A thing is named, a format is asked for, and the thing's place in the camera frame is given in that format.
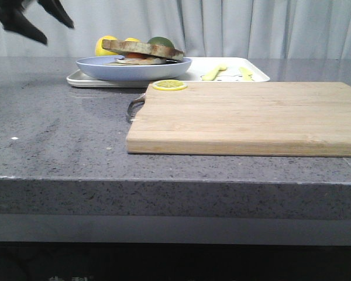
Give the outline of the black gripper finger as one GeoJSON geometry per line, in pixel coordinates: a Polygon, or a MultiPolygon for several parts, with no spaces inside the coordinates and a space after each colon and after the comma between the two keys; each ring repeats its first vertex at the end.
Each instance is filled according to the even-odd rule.
{"type": "Polygon", "coordinates": [[[24,16],[21,5],[0,6],[0,22],[6,31],[47,45],[47,37],[24,16]]]}
{"type": "Polygon", "coordinates": [[[74,29],[73,20],[69,17],[59,0],[38,0],[37,3],[66,27],[74,29]]]}

